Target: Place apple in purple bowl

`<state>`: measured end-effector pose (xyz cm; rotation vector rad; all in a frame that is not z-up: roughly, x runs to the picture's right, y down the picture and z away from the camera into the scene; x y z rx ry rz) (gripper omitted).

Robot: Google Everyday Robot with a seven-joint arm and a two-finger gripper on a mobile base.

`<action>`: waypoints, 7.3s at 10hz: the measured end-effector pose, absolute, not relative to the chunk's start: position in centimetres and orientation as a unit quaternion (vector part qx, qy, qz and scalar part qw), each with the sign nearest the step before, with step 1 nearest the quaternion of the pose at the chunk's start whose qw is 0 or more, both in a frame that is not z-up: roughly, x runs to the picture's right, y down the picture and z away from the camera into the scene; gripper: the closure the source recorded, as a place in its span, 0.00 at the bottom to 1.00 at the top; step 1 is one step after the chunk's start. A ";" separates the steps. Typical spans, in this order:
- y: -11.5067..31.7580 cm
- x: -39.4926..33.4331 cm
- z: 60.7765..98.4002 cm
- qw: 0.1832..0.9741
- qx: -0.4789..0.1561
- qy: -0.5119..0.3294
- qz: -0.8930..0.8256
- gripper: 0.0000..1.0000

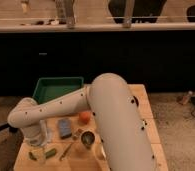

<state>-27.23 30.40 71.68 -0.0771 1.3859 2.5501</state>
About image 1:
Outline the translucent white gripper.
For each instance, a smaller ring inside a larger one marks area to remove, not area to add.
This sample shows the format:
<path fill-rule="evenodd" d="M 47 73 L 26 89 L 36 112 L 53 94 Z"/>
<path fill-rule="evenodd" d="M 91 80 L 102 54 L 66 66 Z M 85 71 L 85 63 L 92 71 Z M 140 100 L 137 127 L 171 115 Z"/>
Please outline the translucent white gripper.
<path fill-rule="evenodd" d="M 24 141 L 30 146 L 44 146 L 47 143 L 47 124 L 41 120 L 23 129 Z"/>

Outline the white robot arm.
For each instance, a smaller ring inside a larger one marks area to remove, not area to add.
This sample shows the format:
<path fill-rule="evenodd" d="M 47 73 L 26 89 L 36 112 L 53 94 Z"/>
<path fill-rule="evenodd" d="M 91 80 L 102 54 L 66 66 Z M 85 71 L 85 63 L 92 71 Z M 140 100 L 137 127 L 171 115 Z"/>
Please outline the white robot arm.
<path fill-rule="evenodd" d="M 156 171 L 157 161 L 127 82 L 114 73 L 97 76 L 90 85 L 43 104 L 22 99 L 8 115 L 28 140 L 40 143 L 46 118 L 92 112 L 110 171 Z"/>

